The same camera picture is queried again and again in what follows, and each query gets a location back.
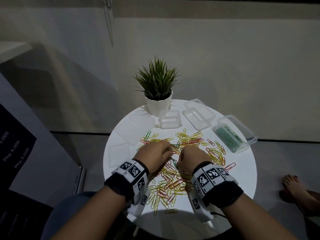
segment pile of paper clips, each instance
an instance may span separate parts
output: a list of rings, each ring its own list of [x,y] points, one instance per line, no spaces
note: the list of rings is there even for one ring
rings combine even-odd
[[[182,132],[176,133],[176,137],[178,137],[178,142],[176,144],[171,144],[171,149],[174,154],[180,155],[182,148],[186,145],[194,145],[194,146],[217,146],[216,148],[206,148],[208,155],[211,157],[214,164],[219,164],[222,166],[226,165],[226,159],[223,155],[226,155],[226,151],[221,144],[217,141],[214,141],[215,144],[207,139],[207,142],[202,138],[203,134],[201,131],[194,133],[192,136],[186,134],[186,129],[183,129]],[[172,141],[173,138],[166,139],[157,139],[156,137],[159,133],[151,135],[151,131],[149,131],[144,138],[140,140],[143,145],[146,145],[150,142],[160,142],[160,141]],[[177,161],[173,158],[168,161],[161,169],[161,171],[157,175],[150,175],[149,178],[153,178],[150,181],[149,189],[151,191],[150,196],[147,200],[147,205],[151,204],[151,209],[154,210],[154,214],[156,215],[158,212],[158,206],[161,203],[165,208],[165,213],[177,213],[177,209],[169,209],[170,207],[174,207],[178,195],[187,195],[187,191],[192,189],[191,184],[191,176],[187,174],[183,174],[179,172],[176,165]],[[230,170],[236,164],[232,163],[225,167],[226,170]],[[160,176],[163,180],[159,181],[156,184],[154,180],[155,177]]]

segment black cable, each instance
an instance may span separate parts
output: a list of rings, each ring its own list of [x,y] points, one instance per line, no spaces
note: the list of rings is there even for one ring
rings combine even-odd
[[[222,214],[219,214],[219,213],[216,213],[216,212],[210,212],[211,215],[218,215],[218,216],[222,216],[224,218],[226,218],[226,216],[222,215]]]

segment hand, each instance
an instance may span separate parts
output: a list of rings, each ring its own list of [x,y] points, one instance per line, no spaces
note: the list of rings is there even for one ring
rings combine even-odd
[[[210,156],[195,145],[186,145],[183,147],[177,162],[177,167],[192,175],[193,170],[202,162],[212,162]]]
[[[149,174],[155,172],[163,163],[166,163],[173,155],[169,141],[150,142],[141,147],[134,159],[142,162],[149,170]]]

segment potted plant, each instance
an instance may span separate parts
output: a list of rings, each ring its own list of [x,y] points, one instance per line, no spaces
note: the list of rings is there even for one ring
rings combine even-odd
[[[146,104],[153,116],[158,117],[161,113],[169,110],[172,97],[172,86],[176,84],[178,75],[177,68],[167,68],[166,62],[154,56],[154,63],[148,61],[149,68],[142,66],[138,75],[134,78],[140,83],[143,89],[139,88],[146,97]]]

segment gray floor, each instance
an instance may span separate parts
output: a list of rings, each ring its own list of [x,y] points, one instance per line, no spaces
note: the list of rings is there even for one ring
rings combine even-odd
[[[108,136],[54,134],[70,156],[87,168],[84,191],[103,186],[103,153]],[[298,239],[307,239],[302,213],[278,196],[281,177],[297,175],[310,190],[320,191],[320,144],[257,142],[252,145],[258,181],[254,200]]]

